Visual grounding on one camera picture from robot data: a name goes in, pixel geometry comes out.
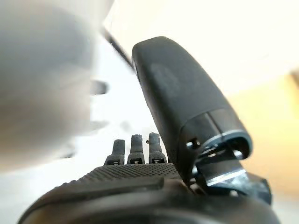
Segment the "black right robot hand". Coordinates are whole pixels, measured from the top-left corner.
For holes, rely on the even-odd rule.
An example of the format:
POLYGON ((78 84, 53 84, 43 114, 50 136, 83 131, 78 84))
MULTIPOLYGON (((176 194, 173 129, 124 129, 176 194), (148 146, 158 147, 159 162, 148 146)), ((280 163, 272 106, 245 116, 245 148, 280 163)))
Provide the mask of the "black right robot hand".
POLYGON ((21 224, 277 224, 266 179, 247 172, 252 139, 200 64, 178 43, 136 44, 132 63, 157 126, 149 161, 133 135, 103 166, 41 196, 21 224))

